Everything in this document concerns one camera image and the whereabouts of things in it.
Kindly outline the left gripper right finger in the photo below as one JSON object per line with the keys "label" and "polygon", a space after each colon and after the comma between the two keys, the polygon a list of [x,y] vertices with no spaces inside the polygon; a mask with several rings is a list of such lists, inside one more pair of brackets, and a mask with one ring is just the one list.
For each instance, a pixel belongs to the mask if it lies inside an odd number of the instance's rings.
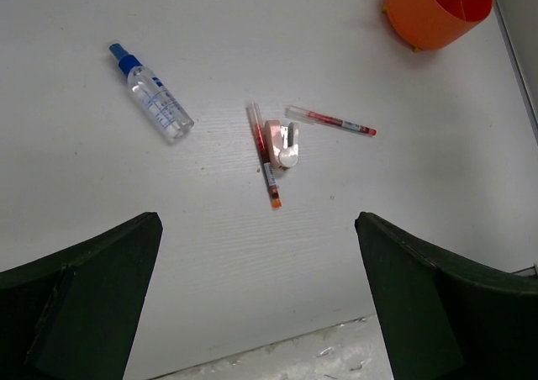
{"label": "left gripper right finger", "polygon": [[503,272],[362,212],[362,261],[396,379],[535,379],[537,270]]}

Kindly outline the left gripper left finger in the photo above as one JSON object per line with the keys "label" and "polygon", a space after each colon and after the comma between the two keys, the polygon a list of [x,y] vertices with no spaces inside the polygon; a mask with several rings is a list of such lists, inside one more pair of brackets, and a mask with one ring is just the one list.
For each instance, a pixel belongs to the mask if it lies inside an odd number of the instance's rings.
{"label": "left gripper left finger", "polygon": [[121,379],[162,223],[142,213],[1,274],[3,379]]}

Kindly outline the orange gel pen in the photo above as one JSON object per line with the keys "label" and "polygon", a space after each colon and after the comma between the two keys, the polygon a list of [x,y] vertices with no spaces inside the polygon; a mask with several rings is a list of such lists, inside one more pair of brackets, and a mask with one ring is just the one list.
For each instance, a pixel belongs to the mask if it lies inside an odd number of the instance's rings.
{"label": "orange gel pen", "polygon": [[282,206],[278,185],[272,170],[272,164],[268,148],[266,146],[264,135],[261,129],[261,112],[257,103],[249,103],[246,106],[246,112],[251,126],[251,132],[256,144],[256,150],[261,162],[261,170],[266,179],[266,188],[273,209],[279,209]]}

